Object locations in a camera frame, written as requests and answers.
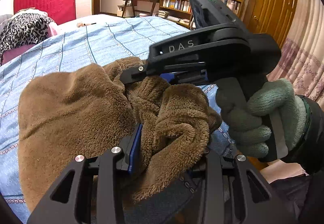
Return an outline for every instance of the metal bolt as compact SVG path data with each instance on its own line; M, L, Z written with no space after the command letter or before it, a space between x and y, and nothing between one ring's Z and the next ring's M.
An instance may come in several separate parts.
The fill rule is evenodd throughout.
M206 155L206 154L208 154L209 153L209 148L208 147L205 147L205 149L204 149L204 154Z
M77 162L82 162L83 160L84 160L84 156L83 155L76 156L76 161Z
M245 155L238 155L236 158L237 158L239 161L241 161L241 162L243 162L243 161L246 160Z
M111 152L114 154L118 154L122 149L119 146L115 146L111 149Z

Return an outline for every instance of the leopard print fabric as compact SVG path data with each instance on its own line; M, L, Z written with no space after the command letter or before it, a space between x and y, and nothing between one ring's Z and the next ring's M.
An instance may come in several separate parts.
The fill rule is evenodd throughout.
M38 44L48 38L48 25L54 22L40 14L21 14L9 20L0 34L0 65L6 50Z

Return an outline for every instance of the desk leg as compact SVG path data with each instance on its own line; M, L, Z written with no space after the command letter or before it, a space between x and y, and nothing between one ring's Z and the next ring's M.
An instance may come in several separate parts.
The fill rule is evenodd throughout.
M135 15L135 7L134 7L134 2L131 0L131 4L132 4L132 9L133 9L133 15L134 15L134 17L136 16Z
M156 0L153 0L151 12L150 12L150 16L153 15L153 11L154 11L154 8L155 8L156 3L157 3L157 1Z
M121 15L121 17L124 17L124 15L126 13L127 4L128 4L128 0L125 1L124 10L123 10L123 14Z

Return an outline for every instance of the brown towel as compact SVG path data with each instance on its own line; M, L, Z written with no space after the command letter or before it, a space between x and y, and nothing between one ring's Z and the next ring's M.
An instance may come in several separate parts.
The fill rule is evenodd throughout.
M137 57L104 67L91 64L37 77L24 89L18 106L18 162L31 211L76 155L102 154L131 134L137 122L143 124L142 167L124 188L126 201L160 192L200 159L220 116L190 84L170 86L154 76L125 88L119 80L122 70L142 64Z

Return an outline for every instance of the wooden desk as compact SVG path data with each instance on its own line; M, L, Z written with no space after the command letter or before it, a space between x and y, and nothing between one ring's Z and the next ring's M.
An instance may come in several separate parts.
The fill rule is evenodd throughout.
M122 14L121 17L124 17L124 15L125 15L125 11L126 11L128 1L131 1L134 16L135 16L135 12L147 13L147 11L135 10L135 6L137 6L137 1L144 1L144 2L151 2L152 3L150 16L153 15L153 11L154 11L156 3L160 2L160 0L123 0L123 1L125 1L125 4L124 4L124 11L123 11L123 14Z

